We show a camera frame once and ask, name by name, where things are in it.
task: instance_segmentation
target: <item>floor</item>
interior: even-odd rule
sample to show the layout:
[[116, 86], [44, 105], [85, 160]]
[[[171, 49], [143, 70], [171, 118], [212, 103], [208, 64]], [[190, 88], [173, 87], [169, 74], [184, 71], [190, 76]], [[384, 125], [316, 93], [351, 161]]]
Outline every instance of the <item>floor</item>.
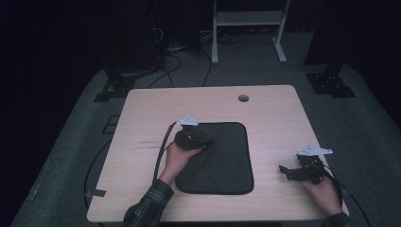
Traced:
[[[401, 132], [367, 88], [363, 77], [343, 66], [340, 77], [356, 97], [316, 95], [305, 74], [325, 66], [303, 66], [312, 32], [285, 32], [282, 45], [288, 62], [278, 61], [271, 38], [274, 33], [250, 34], [244, 42], [221, 44], [219, 63], [211, 65], [211, 45], [202, 51], [185, 50], [166, 57], [168, 77], [151, 88], [290, 84], [295, 87], [310, 124], [340, 181], [358, 199], [373, 226], [398, 226], [401, 222]], [[180, 47], [178, 43], [171, 48]], [[138, 79], [135, 88], [148, 88], [165, 72]], [[32, 186], [12, 226], [97, 226], [86, 218], [88, 190], [96, 182], [107, 155], [113, 127], [104, 131], [111, 115], [119, 115], [124, 98], [94, 102], [107, 76], [96, 73], [65, 123], [41, 174]], [[356, 226], [367, 226], [356, 204], [345, 197]], [[103, 223], [120, 226], [120, 223]], [[246, 223], [231, 226], [248, 226]], [[282, 222], [283, 226], [320, 226], [319, 220]]]

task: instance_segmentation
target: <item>white shelf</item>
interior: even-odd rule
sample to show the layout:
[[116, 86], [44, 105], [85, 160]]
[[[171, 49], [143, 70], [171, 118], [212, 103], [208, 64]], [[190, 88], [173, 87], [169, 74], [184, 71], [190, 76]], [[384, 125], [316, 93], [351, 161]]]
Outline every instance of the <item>white shelf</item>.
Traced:
[[283, 11], [233, 11], [218, 12], [217, 26], [280, 25]]

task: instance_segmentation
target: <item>hand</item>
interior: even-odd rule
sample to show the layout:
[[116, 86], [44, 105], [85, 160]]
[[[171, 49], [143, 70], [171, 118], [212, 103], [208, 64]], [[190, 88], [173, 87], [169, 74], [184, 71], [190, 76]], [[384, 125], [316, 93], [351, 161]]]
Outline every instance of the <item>hand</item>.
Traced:
[[183, 150], [175, 143], [167, 148], [166, 166], [159, 180], [171, 185], [174, 179], [180, 174], [181, 170], [186, 166], [190, 157], [201, 152], [201, 148]]
[[322, 181], [318, 184], [310, 182], [300, 183], [328, 217], [342, 213], [336, 188], [328, 178], [323, 177]]

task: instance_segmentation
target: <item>cable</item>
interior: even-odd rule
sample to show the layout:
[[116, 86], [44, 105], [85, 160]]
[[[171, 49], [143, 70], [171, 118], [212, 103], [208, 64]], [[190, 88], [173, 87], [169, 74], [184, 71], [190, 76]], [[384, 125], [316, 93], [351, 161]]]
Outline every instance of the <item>cable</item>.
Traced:
[[176, 60], [178, 60], [177, 66], [176, 66], [174, 69], [172, 69], [171, 71], [166, 72], [165, 74], [161, 75], [161, 76], [158, 77], [156, 80], [154, 80], [154, 81], [150, 84], [150, 86], [149, 86], [148, 88], [151, 88], [151, 86], [153, 86], [153, 84], [156, 83], [159, 79], [161, 79], [161, 78], [163, 78], [163, 77], [169, 75], [170, 73], [176, 71], [176, 70], [180, 67], [180, 65], [181, 65], [181, 60], [180, 60], [180, 58], [178, 58], [178, 57], [176, 57], [176, 56], [174, 56], [174, 55], [169, 55], [169, 56], [175, 58]]
[[[333, 176], [336, 176], [336, 175], [334, 174], [333, 170], [332, 170], [329, 166], [324, 166], [324, 167], [330, 169], [330, 171], [333, 173]], [[355, 196], [348, 190], [348, 188], [347, 188], [344, 184], [340, 183], [339, 180], [337, 180], [337, 182], [339, 183], [340, 187], [342, 187], [342, 188], [347, 192], [347, 194], [351, 197], [351, 199], [352, 199], [352, 200], [354, 201], [354, 203], [357, 205], [357, 208], [359, 209], [360, 213], [362, 213], [362, 216], [365, 218], [365, 221], [366, 221], [366, 223], [368, 224], [368, 226], [369, 226], [369, 227], [372, 227], [372, 224], [371, 224], [371, 222], [369, 221], [368, 216], [366, 215], [366, 213], [365, 213], [365, 211], [363, 210], [363, 208], [362, 208], [362, 206], [360, 205], [360, 203], [357, 201], [357, 198], [355, 198]]]
[[171, 125], [168, 127], [168, 130], [167, 130], [167, 132], [166, 132], [165, 138], [163, 139], [162, 146], [160, 147], [160, 150], [159, 150], [159, 155], [157, 156], [156, 166], [155, 166], [155, 168], [154, 168], [153, 182], [155, 182], [156, 179], [157, 179], [157, 174], [159, 173], [159, 165], [160, 165], [160, 161], [162, 160], [163, 153], [164, 153], [165, 150], [171, 145], [171, 144], [169, 144], [169, 145], [167, 146], [167, 148], [165, 148], [165, 145], [166, 145], [168, 136], [171, 134], [171, 131], [172, 131], [172, 129], [174, 128], [174, 125], [175, 125], [175, 124], [177, 124], [177, 122], [174, 122], [173, 124], [171, 124]]
[[204, 78], [203, 83], [201, 85], [202, 87], [204, 87], [204, 84], [206, 83], [206, 80], [209, 77], [210, 70], [212, 68], [212, 60], [210, 59], [210, 56], [206, 53], [206, 51], [202, 50], [202, 52], [206, 55], [207, 59], [209, 60], [209, 69], [207, 70], [206, 77]]
[[99, 152], [97, 153], [95, 159], [92, 161], [91, 165], [89, 166], [88, 171], [86, 172], [85, 181], [84, 181], [84, 184], [83, 184], [83, 200], [85, 202], [85, 206], [86, 206], [87, 210], [89, 210], [89, 204], [88, 204], [88, 201], [86, 200], [85, 193], [86, 193], [86, 190], [87, 190], [87, 185], [86, 184], [88, 183], [89, 174], [90, 174], [90, 172], [92, 170], [92, 167], [94, 166], [94, 163], [96, 162], [97, 158], [99, 157], [99, 155], [101, 154], [103, 149], [105, 149], [112, 142], [112, 140], [113, 139], [110, 139], [109, 141], [107, 141], [107, 143], [99, 150]]

